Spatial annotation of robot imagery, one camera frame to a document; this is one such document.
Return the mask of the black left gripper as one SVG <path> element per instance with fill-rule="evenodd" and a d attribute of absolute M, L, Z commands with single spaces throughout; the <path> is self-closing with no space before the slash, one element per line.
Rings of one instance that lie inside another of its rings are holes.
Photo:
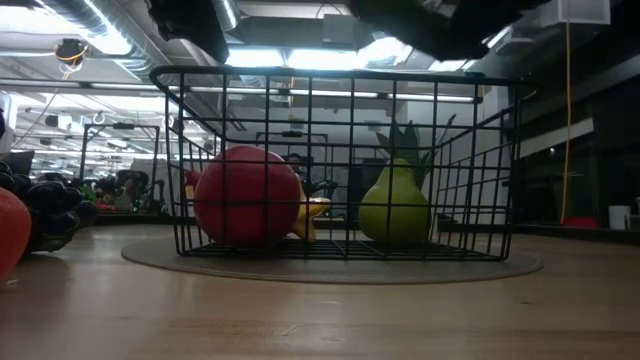
<path fill-rule="evenodd" d="M 217 62 L 224 63 L 229 49 L 216 1 L 147 0 L 147 8 L 163 40 L 187 40 Z"/>

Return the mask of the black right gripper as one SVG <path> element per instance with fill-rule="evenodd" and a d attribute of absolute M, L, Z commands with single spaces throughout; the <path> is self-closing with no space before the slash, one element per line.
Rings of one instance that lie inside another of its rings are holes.
<path fill-rule="evenodd" d="M 397 38 L 436 60 L 469 60 L 486 56 L 484 40 L 518 21 L 524 0 L 460 0 L 447 16 L 421 0 L 349 0 L 361 22 Z"/>

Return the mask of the black wire basket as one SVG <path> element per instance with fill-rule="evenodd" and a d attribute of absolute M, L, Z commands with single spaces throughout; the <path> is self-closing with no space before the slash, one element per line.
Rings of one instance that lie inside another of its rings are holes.
<path fill-rule="evenodd" d="M 367 70 L 161 66 L 174 246 L 182 256 L 312 260 L 494 261 L 508 259 L 517 198 L 525 82 L 483 75 Z M 419 128 L 436 150 L 420 189 L 429 203 L 427 238 L 391 245 L 367 237 L 358 214 L 365 193 L 393 160 L 376 132 L 392 122 Z M 286 164 L 302 157 L 309 197 L 331 200 L 314 218 L 316 240 L 293 231 L 264 248 L 213 241 L 196 222 L 187 170 L 203 171 L 228 148 L 250 145 Z"/>

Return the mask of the red pomegranate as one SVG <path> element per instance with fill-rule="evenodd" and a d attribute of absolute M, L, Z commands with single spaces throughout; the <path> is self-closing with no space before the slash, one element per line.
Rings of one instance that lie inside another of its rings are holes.
<path fill-rule="evenodd" d="M 217 243 L 264 248 L 293 231 L 301 200 L 299 178 L 273 152 L 234 146 L 203 171 L 187 170 L 184 177 L 194 188 L 196 222 Z"/>

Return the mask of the green pear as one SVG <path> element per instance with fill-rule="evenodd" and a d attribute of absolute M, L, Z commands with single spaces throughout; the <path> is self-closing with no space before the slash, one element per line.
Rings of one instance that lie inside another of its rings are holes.
<path fill-rule="evenodd" d="M 407 160 L 394 158 L 381 171 L 361 200 L 358 221 L 367 237 L 382 243 L 415 244 L 427 238 L 429 203 Z"/>

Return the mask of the yellow star fruit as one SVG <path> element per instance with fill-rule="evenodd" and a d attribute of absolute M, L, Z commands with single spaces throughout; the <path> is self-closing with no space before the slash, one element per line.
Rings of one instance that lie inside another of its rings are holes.
<path fill-rule="evenodd" d="M 306 243 L 313 243 L 316 240 L 316 230 L 313 220 L 330 207 L 331 200 L 323 197 L 307 196 L 303 189 L 302 178 L 299 175 L 297 175 L 297 180 L 300 190 L 300 200 L 293 233 Z"/>

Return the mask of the dark grape bunch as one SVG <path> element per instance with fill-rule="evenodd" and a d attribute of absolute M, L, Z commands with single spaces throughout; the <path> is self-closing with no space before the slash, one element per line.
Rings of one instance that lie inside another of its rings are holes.
<path fill-rule="evenodd" d="M 78 230 L 92 226 L 98 217 L 96 204 L 78 188 L 67 186 L 62 179 L 33 182 L 5 159 L 0 160 L 0 188 L 16 195 L 30 212 L 24 255 L 61 250 Z"/>

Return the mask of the person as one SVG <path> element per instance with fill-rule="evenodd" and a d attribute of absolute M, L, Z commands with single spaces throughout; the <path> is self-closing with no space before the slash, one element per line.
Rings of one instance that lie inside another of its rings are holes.
<path fill-rule="evenodd" d="M 306 176 L 306 171 L 302 165 L 302 157 L 298 153 L 290 153 L 287 161 L 291 169 L 301 178 Z"/>

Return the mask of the red container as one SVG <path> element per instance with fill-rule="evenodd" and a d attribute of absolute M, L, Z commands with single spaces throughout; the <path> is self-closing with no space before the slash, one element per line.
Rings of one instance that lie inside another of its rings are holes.
<path fill-rule="evenodd" d="M 598 220 L 593 216 L 566 216 L 562 222 L 564 226 L 574 228 L 598 229 Z"/>

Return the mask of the grey round mat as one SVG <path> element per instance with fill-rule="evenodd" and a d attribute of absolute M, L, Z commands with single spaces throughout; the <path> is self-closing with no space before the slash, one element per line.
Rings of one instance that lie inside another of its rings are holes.
<path fill-rule="evenodd" d="M 424 285 L 497 280 L 535 273 L 540 258 L 515 253 L 503 262 L 303 260 L 236 256 L 180 256 L 169 239 L 124 246 L 121 256 L 164 270 L 244 280 L 341 285 Z"/>

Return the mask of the red fruit at left edge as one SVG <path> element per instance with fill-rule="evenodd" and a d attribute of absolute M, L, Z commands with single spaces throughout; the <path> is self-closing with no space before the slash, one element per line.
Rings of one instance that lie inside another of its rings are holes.
<path fill-rule="evenodd" d="M 31 226 L 25 204 L 9 190 L 0 188 L 0 282 L 8 279 L 22 257 Z"/>

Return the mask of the black frame robot station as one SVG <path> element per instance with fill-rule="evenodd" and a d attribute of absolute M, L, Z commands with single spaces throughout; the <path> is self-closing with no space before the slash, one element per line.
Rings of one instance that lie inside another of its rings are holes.
<path fill-rule="evenodd" d="M 164 181 L 158 178 L 160 127 L 126 122 L 84 127 L 78 180 L 106 213 L 159 213 Z"/>

